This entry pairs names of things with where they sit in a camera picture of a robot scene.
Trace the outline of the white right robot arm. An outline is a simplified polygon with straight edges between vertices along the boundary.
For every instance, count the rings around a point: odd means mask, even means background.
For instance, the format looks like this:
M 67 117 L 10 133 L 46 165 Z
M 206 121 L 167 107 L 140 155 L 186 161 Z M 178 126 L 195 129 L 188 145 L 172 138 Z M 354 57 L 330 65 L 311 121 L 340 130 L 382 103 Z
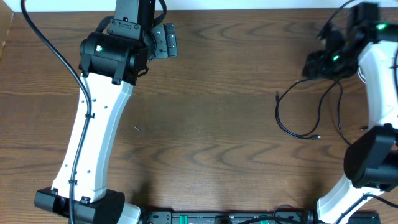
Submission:
M 368 130 L 346 150 L 344 174 L 317 200 L 317 223 L 348 223 L 370 198 L 397 187 L 397 25 L 376 19 L 353 21 L 348 35 L 326 23 L 318 38 L 325 49 L 310 54 L 308 78 L 365 77 Z

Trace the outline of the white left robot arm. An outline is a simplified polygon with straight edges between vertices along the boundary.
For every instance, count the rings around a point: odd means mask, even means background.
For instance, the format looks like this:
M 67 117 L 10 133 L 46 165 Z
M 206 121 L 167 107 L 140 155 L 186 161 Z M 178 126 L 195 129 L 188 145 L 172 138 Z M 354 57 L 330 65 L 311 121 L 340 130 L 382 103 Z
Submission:
M 137 79 L 153 59 L 177 56 L 172 23 L 143 37 L 116 29 L 141 26 L 106 17 L 80 46 L 78 109 L 62 166 L 52 185 L 36 192 L 34 205 L 70 223 L 142 223 L 142 210 L 108 187 L 108 166 L 118 124 Z

